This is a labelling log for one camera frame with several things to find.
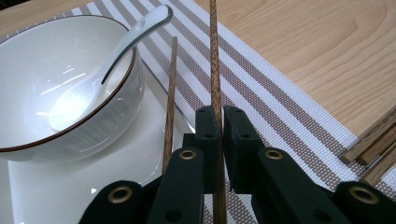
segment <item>white ceramic spoon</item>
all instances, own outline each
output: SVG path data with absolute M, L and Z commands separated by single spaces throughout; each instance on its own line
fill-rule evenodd
M 62 131 L 99 106 L 102 103 L 100 99 L 106 93 L 106 81 L 122 56 L 143 37 L 169 22 L 172 16 L 172 8 L 163 5 L 150 11 L 136 23 L 94 76 L 70 88 L 55 102 L 49 112 L 50 127 L 55 131 Z

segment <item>bowl rim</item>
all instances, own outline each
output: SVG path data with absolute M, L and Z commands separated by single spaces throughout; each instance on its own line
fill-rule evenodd
M 14 35 L 14 36 L 12 36 L 11 38 L 9 38 L 9 39 L 5 40 L 4 42 L 0 43 L 0 45 L 2 45 L 2 44 L 4 44 L 4 43 L 8 42 L 8 41 L 11 40 L 11 39 L 14 39 L 14 38 L 18 37 L 18 36 L 21 35 L 21 34 L 24 34 L 24 33 L 26 33 L 26 32 L 29 32 L 31 29 L 39 28 L 40 26 L 44 26 L 44 25 L 46 25 L 46 24 L 48 24 L 48 23 L 50 23 L 50 22 L 56 22 L 56 21 L 60 21 L 60 20 L 67 20 L 67 19 L 78 18 L 78 17 L 93 17 L 93 18 L 107 19 L 107 20 L 109 20 L 109 21 L 113 21 L 113 22 L 117 23 L 117 24 L 120 25 L 122 28 L 124 28 L 125 31 L 127 31 L 127 32 L 129 31 L 129 29 L 128 29 L 124 24 L 122 24 L 121 22 L 116 21 L 116 20 L 114 20 L 114 19 L 112 19 L 112 18 L 109 18 L 109 17 L 106 17 L 106 16 L 98 16 L 98 15 L 77 15 L 77 16 L 63 17 L 63 18 L 60 18 L 60 19 L 55 19 L 55 20 L 52 20 L 52 21 L 46 21 L 46 22 L 43 22 L 43 23 L 39 23 L 38 25 L 36 25 L 36 26 L 34 26 L 34 27 L 31 27 L 30 29 L 24 30 L 24 31 L 22 31 L 22 32 L 20 32 L 20 33 Z M 132 59 L 131 59 L 131 61 L 129 62 L 129 67 L 128 67 L 126 73 L 123 75 L 122 80 L 121 80 L 120 83 L 117 85 L 117 87 L 114 89 L 114 91 L 111 92 L 110 95 L 107 96 L 107 98 L 106 98 L 101 104 L 99 104 L 99 106 L 97 106 L 91 113 L 89 113 L 89 114 L 86 115 L 84 118 L 80 119 L 78 122 L 74 123 L 74 124 L 71 125 L 70 127 L 66 128 L 66 129 L 64 129 L 64 130 L 62 130 L 62 131 L 60 131 L 60 132 L 57 132 L 57 133 L 55 133 L 55 134 L 52 134 L 52 135 L 50 135 L 50 136 L 48 136 L 48 137 L 45 137 L 45 138 L 36 140 L 36 141 L 34 141 L 34 142 L 31 142 L 31 143 L 27 143 L 27 144 L 15 146 L 15 147 L 0 147 L 0 153 L 12 152 L 12 151 L 20 151 L 20 150 L 24 150 L 24 149 L 27 149 L 27 148 L 37 147 L 37 146 L 39 146 L 39 145 L 43 145 L 43 144 L 45 144 L 45 143 L 48 143 L 48 142 L 50 142 L 50 141 L 52 141 L 52 140 L 54 140 L 54 139 L 57 139 L 57 138 L 61 137 L 61 136 L 65 135 L 65 134 L 67 134 L 67 133 L 70 133 L 71 131 L 74 131 L 77 127 L 81 126 L 83 123 L 85 123 L 86 121 L 88 121 L 89 119 L 91 119 L 95 114 L 97 114 L 100 110 L 102 110 L 102 108 L 105 107 L 105 105 L 107 105 L 107 104 L 116 96 L 116 94 L 120 91 L 120 89 L 122 88 L 122 86 L 126 83 L 126 80 L 127 80 L 128 77 L 130 76 L 131 71 L 132 71 L 132 69 L 134 68 L 134 62 L 135 62 L 135 60 L 136 60 L 136 53 L 137 53 L 136 47 L 134 47 L 134 48 L 132 49 L 132 51 L 133 51 Z

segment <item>wooden chopstick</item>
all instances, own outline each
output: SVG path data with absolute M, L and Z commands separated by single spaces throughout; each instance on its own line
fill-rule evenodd
M 352 149 L 345 152 L 340 160 L 345 164 L 350 164 L 356 160 L 359 155 L 365 151 L 368 147 L 375 142 L 390 126 L 396 123 L 396 107 L 380 121 L 369 133 L 363 136 L 363 138 L 356 144 Z
M 174 109 L 175 109 L 175 88 L 176 88 L 176 68 L 177 68 L 177 37 L 173 37 L 171 71 L 169 74 L 168 102 L 166 108 L 165 140 L 163 144 L 163 174 L 166 171 L 169 160 L 172 156 Z
M 221 90 L 219 75 L 219 41 L 218 41 L 218 19 L 216 11 L 216 0 L 210 0 L 210 70 L 211 70 L 211 104 L 215 110 L 219 132 L 222 135 L 221 115 Z M 225 176 L 223 148 L 221 147 L 219 161 L 219 189 L 213 194 L 213 222 L 216 224 L 227 223 L 227 208 L 225 202 Z
M 361 182 L 375 186 L 381 176 L 396 162 L 396 141 L 383 153 L 382 159 L 361 179 Z
M 356 159 L 358 164 L 368 165 L 396 140 L 396 123 L 387 129 L 375 142 Z

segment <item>light wood surface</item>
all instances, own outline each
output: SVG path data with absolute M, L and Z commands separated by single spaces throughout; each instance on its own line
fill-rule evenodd
M 209 12 L 209 0 L 195 0 Z M 91 0 L 0 11 L 6 35 Z M 396 106 L 396 1 L 217 0 L 218 20 L 357 136 Z

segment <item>spoon handle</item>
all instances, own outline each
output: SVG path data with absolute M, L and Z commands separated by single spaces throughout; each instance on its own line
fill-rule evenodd
M 133 27 L 131 27 L 127 35 L 116 46 L 109 60 L 106 61 L 107 64 L 103 66 L 103 68 L 106 69 L 104 71 L 106 72 L 106 75 L 103 78 L 101 84 L 105 84 L 113 68 L 117 65 L 117 63 L 125 55 L 125 53 L 128 52 L 129 49 L 133 48 L 144 36 L 149 35 L 158 27 L 168 23 L 172 19 L 172 17 L 172 8 L 167 5 L 162 5 L 150 11 Z

